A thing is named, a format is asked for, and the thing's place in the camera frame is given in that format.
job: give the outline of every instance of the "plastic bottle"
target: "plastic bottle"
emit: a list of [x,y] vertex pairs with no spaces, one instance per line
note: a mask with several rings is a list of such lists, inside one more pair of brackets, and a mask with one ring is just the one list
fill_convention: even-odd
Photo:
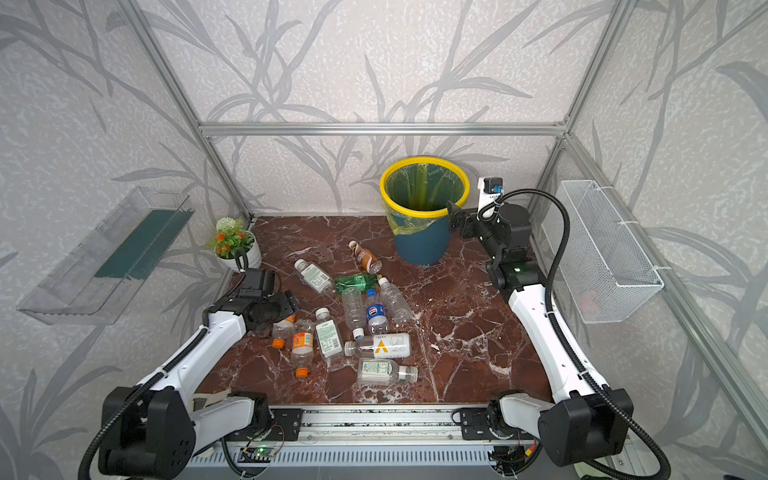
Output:
[[408,333],[387,333],[364,336],[344,343],[344,355],[374,359],[404,359],[411,356],[411,336]]
[[397,382],[415,382],[419,369],[401,366],[395,360],[360,359],[357,365],[357,382],[363,385],[394,385]]
[[368,273],[376,275],[382,269],[382,262],[371,250],[363,247],[357,240],[349,242],[349,249],[352,251],[352,256],[355,261]]
[[343,351],[339,327],[336,326],[336,321],[331,318],[330,312],[325,307],[315,310],[315,316],[318,321],[315,325],[317,344],[320,347],[320,355],[327,361]]
[[413,319],[413,310],[408,306],[408,302],[403,298],[402,292],[394,284],[390,283],[385,276],[379,279],[379,287],[382,291],[382,300],[389,318],[395,324],[396,329],[401,329]]
[[296,377],[306,377],[312,363],[312,322],[301,319],[293,324],[293,349],[290,362],[296,367]]
[[317,293],[333,293],[333,279],[319,266],[303,258],[299,258],[293,266],[298,270],[304,283],[311,286]]
[[296,315],[291,315],[286,319],[272,324],[272,346],[281,349],[286,344],[286,340],[293,335],[293,322]]
[[389,322],[384,313],[384,306],[373,288],[366,292],[366,318],[371,335],[389,333]]
[[352,330],[353,338],[360,338],[365,335],[366,311],[362,307],[362,295],[357,288],[350,286],[341,292],[341,301],[344,305],[344,321]]
[[355,273],[350,276],[338,276],[336,278],[336,293],[341,295],[341,292],[345,288],[354,286],[358,292],[365,292],[369,288],[373,288],[379,278],[376,275],[370,273]]

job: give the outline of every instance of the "white flower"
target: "white flower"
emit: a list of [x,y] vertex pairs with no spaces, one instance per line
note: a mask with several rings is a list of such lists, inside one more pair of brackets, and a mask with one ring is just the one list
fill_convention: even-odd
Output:
[[216,222],[216,230],[220,232],[225,230],[234,230],[235,228],[237,228],[237,223],[233,218],[224,217],[220,218],[219,221]]

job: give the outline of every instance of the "white flower pot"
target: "white flower pot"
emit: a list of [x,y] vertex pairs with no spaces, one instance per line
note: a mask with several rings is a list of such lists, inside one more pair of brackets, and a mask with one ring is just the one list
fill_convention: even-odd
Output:
[[[246,235],[251,235],[253,238],[253,245],[251,245],[250,250],[248,250],[245,254],[246,257],[248,257],[248,268],[259,268],[261,266],[261,250],[259,250],[259,244],[256,242],[256,237],[253,236],[253,233],[246,232]],[[237,264],[235,263],[235,259],[228,260],[226,258],[221,258],[219,256],[216,256],[217,259],[221,263],[227,266],[227,268],[230,268],[236,272],[239,272],[240,270],[237,268]]]

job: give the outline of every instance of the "brown bottle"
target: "brown bottle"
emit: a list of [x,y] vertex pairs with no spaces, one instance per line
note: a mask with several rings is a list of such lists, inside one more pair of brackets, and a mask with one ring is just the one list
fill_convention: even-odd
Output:
[[381,271],[382,262],[376,258],[376,255],[371,253],[371,250],[368,250],[367,248],[357,243],[357,240],[352,240],[349,242],[349,248],[352,251],[352,256],[355,261],[360,266],[362,266],[366,272],[370,273],[371,275],[376,275],[379,271]]

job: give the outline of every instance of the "white bottle cap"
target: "white bottle cap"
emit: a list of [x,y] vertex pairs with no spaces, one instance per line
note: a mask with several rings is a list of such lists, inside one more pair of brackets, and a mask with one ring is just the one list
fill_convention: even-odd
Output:
[[414,383],[419,377],[419,369],[414,366],[400,366],[397,378],[401,382]]

